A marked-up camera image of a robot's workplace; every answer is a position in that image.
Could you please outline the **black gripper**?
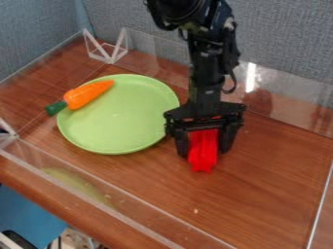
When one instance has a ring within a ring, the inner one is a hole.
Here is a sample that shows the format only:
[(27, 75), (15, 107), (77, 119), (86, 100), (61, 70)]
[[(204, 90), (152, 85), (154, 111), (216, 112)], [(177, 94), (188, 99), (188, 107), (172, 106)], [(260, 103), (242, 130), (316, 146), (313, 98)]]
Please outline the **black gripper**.
[(166, 133), (174, 136), (177, 153), (188, 158), (190, 150), (189, 132), (218, 130), (218, 150), (226, 154), (244, 125), (246, 105), (221, 100), (229, 90), (224, 82), (206, 86), (189, 85), (189, 99), (177, 108), (165, 112)]

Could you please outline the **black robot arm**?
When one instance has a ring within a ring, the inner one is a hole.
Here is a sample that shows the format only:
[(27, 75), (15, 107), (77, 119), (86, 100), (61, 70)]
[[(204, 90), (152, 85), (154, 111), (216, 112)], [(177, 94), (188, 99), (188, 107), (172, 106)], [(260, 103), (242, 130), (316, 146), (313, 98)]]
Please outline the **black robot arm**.
[(188, 42), (190, 55), (189, 99), (165, 112), (166, 133), (174, 137), (177, 153), (190, 154), (193, 132), (216, 131), (217, 151), (232, 149), (244, 125), (246, 106), (221, 100), (234, 92), (224, 87), (240, 65), (233, 10), (226, 0), (145, 0), (156, 25), (176, 30)]

